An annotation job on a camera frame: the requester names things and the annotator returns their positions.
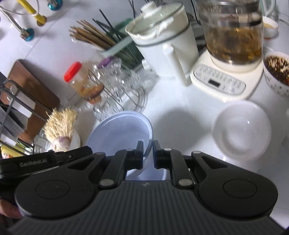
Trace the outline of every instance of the cutting board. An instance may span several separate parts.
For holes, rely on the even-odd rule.
[[[8,79],[18,83],[34,99],[38,100],[45,106],[44,107],[36,102],[34,111],[41,117],[47,119],[48,116],[46,112],[51,113],[53,108],[59,107],[59,98],[24,67],[23,60],[17,60],[14,63],[8,75]],[[11,83],[6,84],[7,88],[10,88],[10,86]],[[0,99],[4,104],[9,104],[6,93],[3,92]],[[28,119],[27,130],[19,136],[19,139],[28,144],[32,144],[34,138],[39,134],[44,124],[45,121],[32,114]]]

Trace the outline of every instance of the bowl of spices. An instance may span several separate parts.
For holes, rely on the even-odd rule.
[[[263,16],[264,39],[274,38],[278,33],[278,23],[269,17]]]
[[[289,55],[282,52],[266,53],[264,74],[272,90],[281,96],[289,96]]]

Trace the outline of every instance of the ribbed black surface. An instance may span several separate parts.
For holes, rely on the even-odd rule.
[[[269,217],[231,221],[207,211],[194,193],[170,181],[124,181],[101,191],[92,204],[70,218],[41,221],[24,218],[10,228],[14,235],[277,235],[283,229]]]

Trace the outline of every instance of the small white bowl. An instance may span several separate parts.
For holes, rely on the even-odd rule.
[[[262,108],[251,101],[236,101],[216,117],[212,136],[220,150],[233,162],[261,157],[271,141],[271,124]]]
[[[264,23],[264,38],[271,39],[274,38],[278,33],[278,23],[275,20],[272,20],[269,17],[263,16],[263,23]]]
[[[282,53],[282,52],[268,52],[264,56],[263,65],[264,65],[264,75],[266,78],[266,82],[268,86],[275,92],[277,92],[281,96],[289,96],[289,86],[283,84],[282,82],[278,81],[267,69],[265,65],[265,59],[268,56],[279,56],[285,58],[289,61],[289,55]]]

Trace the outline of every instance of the digital display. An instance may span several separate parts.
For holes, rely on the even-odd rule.
[[[221,85],[220,83],[215,82],[214,80],[211,80],[211,79],[208,81],[208,83],[213,84],[216,87],[219,87]]]

